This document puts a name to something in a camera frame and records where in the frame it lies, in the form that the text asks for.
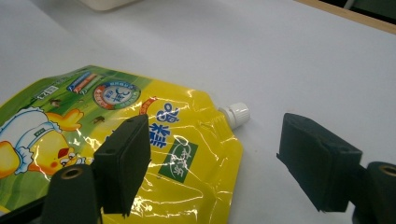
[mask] green square logo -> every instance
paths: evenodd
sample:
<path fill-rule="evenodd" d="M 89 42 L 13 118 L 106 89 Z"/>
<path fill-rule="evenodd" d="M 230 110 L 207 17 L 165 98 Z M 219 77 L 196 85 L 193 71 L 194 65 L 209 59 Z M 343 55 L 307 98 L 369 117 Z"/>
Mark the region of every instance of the green square logo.
<path fill-rule="evenodd" d="M 159 174 L 184 183 L 198 146 L 178 136 L 163 162 Z"/>

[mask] table surface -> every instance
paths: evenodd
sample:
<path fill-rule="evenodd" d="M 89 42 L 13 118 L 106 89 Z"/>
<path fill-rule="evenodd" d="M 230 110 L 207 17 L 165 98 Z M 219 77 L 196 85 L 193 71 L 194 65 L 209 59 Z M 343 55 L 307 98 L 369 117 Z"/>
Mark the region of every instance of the table surface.
<path fill-rule="evenodd" d="M 286 112 L 396 162 L 396 36 L 291 0 L 0 1 L 0 104 L 42 77 L 98 64 L 245 102 L 251 120 L 229 223 L 351 223 L 319 213 L 276 158 Z"/>

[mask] yellow pouch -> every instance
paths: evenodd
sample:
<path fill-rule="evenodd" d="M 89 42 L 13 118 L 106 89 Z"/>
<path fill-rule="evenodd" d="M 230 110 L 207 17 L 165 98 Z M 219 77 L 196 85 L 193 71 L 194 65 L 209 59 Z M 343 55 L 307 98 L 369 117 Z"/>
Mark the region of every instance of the yellow pouch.
<path fill-rule="evenodd" d="M 97 66 L 41 79 L 0 108 L 2 211 L 44 196 L 59 169 L 90 164 L 138 114 L 149 117 L 152 161 L 131 215 L 104 222 L 226 223 L 243 149 L 224 113 L 202 91 Z"/>

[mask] cartoon duck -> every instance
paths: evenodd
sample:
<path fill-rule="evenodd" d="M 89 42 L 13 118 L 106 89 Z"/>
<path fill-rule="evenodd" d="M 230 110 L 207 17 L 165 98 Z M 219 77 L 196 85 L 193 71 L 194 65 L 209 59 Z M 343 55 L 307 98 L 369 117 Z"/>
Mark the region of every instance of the cartoon duck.
<path fill-rule="evenodd" d="M 65 116 L 22 109 L 0 127 L 0 178 L 27 171 L 54 175 L 65 166 L 86 163 L 62 135 L 80 128 L 82 117 L 78 109 Z"/>

